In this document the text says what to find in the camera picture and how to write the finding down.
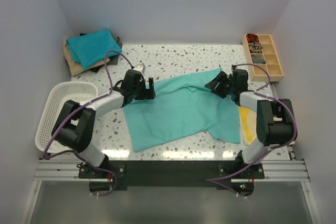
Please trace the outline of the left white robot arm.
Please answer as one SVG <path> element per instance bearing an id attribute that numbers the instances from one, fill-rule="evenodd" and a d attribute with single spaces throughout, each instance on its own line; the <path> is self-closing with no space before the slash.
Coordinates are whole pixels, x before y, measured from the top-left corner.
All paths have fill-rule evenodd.
<path id="1" fill-rule="evenodd" d="M 142 71 L 136 68 L 130 69 L 125 73 L 124 78 L 105 94 L 82 103 L 66 101 L 45 150 L 49 149 L 53 141 L 57 141 L 89 163 L 93 175 L 103 178 L 109 171 L 109 159 L 92 143 L 95 121 L 134 100 L 153 100 L 154 98 L 154 79 L 150 77 L 145 81 Z"/>

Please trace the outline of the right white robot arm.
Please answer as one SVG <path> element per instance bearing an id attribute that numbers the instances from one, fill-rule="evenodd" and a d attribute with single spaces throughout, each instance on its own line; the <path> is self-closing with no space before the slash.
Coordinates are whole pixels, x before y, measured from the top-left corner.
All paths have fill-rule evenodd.
<path id="1" fill-rule="evenodd" d="M 237 177 L 246 178 L 253 171 L 252 165 L 296 140 L 298 130 L 291 100 L 249 90 L 246 70 L 233 68 L 229 75 L 221 71 L 205 88 L 221 98 L 229 95 L 236 105 L 256 112 L 256 138 L 235 158 Z"/>

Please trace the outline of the mint green t shirt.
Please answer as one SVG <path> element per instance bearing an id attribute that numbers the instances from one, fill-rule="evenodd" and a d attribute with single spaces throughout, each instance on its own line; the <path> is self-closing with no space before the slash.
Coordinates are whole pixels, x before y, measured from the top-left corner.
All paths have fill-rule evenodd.
<path id="1" fill-rule="evenodd" d="M 208 131 L 221 141 L 240 142 L 238 106 L 205 85 L 221 68 L 155 82 L 153 100 L 136 100 L 123 108 L 134 151 L 139 152 Z"/>

